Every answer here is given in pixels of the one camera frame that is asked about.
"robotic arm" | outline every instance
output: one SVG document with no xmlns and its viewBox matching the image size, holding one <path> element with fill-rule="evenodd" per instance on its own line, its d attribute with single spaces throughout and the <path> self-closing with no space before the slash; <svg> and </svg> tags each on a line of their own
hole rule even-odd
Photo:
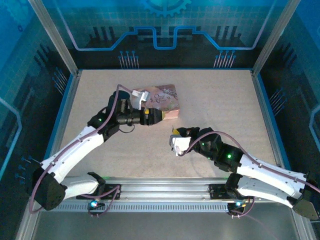
<svg viewBox="0 0 320 240">
<path fill-rule="evenodd" d="M 195 151 L 214 161 L 220 170 L 231 172 L 224 188 L 228 195 L 243 199 L 259 197 L 284 204 L 296 213 L 317 220 L 319 193 L 315 174 L 289 171 L 255 158 L 243 149 L 222 142 L 212 128 L 178 128 L 173 130 L 169 144 L 177 156 Z"/>
<path fill-rule="evenodd" d="M 103 194 L 106 187 L 105 181 L 94 172 L 81 177 L 66 178 L 66 176 L 88 153 L 117 133 L 120 125 L 150 126 L 162 121 L 165 116 L 164 112 L 156 108 L 141 107 L 141 102 L 147 100 L 148 94 L 146 91 L 135 91 L 134 95 L 138 98 L 133 103 L 135 106 L 133 108 L 127 92 L 118 91 L 117 99 L 116 92 L 114 92 L 109 98 L 108 105 L 90 119 L 87 126 L 74 140 L 41 162 L 41 166 L 29 176 L 27 193 L 32 196 L 36 183 L 40 181 L 34 199 L 47 211 L 56 208 L 67 198 L 83 194 L 92 196 Z"/>
</svg>

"pink snack bag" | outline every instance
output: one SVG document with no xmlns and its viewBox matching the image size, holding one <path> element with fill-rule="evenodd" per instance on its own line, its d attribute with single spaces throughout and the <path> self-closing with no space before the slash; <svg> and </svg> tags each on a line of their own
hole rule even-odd
<svg viewBox="0 0 320 240">
<path fill-rule="evenodd" d="M 175 85 L 149 86 L 134 90 L 139 92 L 146 90 L 150 93 L 149 100 L 141 105 L 143 108 L 155 108 L 164 111 L 165 117 L 163 120 L 178 118 L 180 106 Z"/>
</svg>

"glass panel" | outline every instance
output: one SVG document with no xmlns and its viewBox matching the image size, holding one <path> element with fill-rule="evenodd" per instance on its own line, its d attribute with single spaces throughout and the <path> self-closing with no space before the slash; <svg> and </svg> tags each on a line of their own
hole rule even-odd
<svg viewBox="0 0 320 240">
<path fill-rule="evenodd" d="M 251 68 L 286 0 L 45 0 L 82 69 Z"/>
<path fill-rule="evenodd" d="M 319 1 L 300 2 L 260 73 L 289 164 L 303 173 L 320 168 L 319 9 Z"/>
<path fill-rule="evenodd" d="M 70 74 L 27 0 L 0 1 L 0 33 L 0 238 L 13 239 Z"/>
</svg>

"blue light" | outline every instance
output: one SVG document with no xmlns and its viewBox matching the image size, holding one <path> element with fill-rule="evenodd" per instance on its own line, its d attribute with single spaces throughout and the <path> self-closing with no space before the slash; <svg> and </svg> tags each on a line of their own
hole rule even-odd
<svg viewBox="0 0 320 240">
<path fill-rule="evenodd" d="M 91 203 L 90 203 L 91 207 L 92 208 L 95 208 L 96 206 L 98 206 L 98 202 L 96 200 L 93 200 Z"/>
</svg>

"white arm casing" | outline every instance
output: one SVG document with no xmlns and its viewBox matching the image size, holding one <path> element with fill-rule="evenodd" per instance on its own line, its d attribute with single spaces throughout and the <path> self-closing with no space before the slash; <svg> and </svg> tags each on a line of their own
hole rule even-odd
<svg viewBox="0 0 320 240">
<path fill-rule="evenodd" d="M 172 151 L 175 152 L 176 156 L 178 156 L 189 148 L 190 140 L 190 136 L 182 137 L 180 135 L 171 135 L 169 144 L 172 148 Z"/>
<path fill-rule="evenodd" d="M 99 183 L 91 175 L 66 177 L 61 185 L 67 186 L 63 200 L 73 198 L 82 194 L 93 194 L 97 189 Z"/>
<path fill-rule="evenodd" d="M 134 109 L 141 110 L 141 104 L 142 102 L 147 102 L 150 98 L 150 93 L 146 90 L 143 91 L 132 91 L 132 95 L 135 96 L 136 98 L 133 99 L 132 101 L 132 107 Z"/>
<path fill-rule="evenodd" d="M 243 196 L 268 199 L 284 204 L 289 208 L 293 207 L 293 205 L 287 200 L 287 197 L 289 197 L 287 193 L 263 181 L 243 176 L 240 178 L 237 185 L 238 188 L 236 190 Z"/>
<path fill-rule="evenodd" d="M 303 173 L 289 171 L 289 170 L 271 165 L 264 161 L 261 161 L 255 158 L 254 156 L 251 156 L 251 157 L 253 157 L 253 159 L 255 159 L 256 161 L 258 161 L 259 163 L 261 163 L 266 167 L 269 167 L 273 170 L 277 170 L 278 172 L 290 175 L 294 178 L 306 181 L 306 178 L 304 177 Z M 280 189 L 281 191 L 284 191 L 294 199 L 298 199 L 301 196 L 300 189 L 305 188 L 305 185 L 303 183 L 291 180 L 287 177 L 280 176 L 276 173 L 273 173 L 269 170 L 259 167 L 258 165 L 254 164 L 246 155 L 242 156 L 240 163 L 241 163 L 241 166 L 239 166 L 236 170 L 237 174 L 260 180 L 268 185 L 271 185 L 277 189 Z"/>
<path fill-rule="evenodd" d="M 59 152 L 49 157 L 46 160 L 42 161 L 42 168 L 46 169 L 49 164 L 56 158 L 56 156 L 65 148 L 67 148 L 74 141 L 78 141 L 84 135 L 91 133 L 95 128 L 92 126 L 86 126 L 82 132 L 72 140 L 67 146 L 61 149 Z M 59 160 L 55 163 L 55 165 L 48 171 L 48 173 L 54 173 L 54 178 L 58 183 L 61 183 L 70 170 L 78 164 L 88 153 L 90 153 L 93 149 L 100 146 L 104 143 L 104 137 L 102 134 L 95 133 L 92 136 L 86 138 L 82 142 L 78 142 L 68 151 L 66 151 Z"/>
</svg>

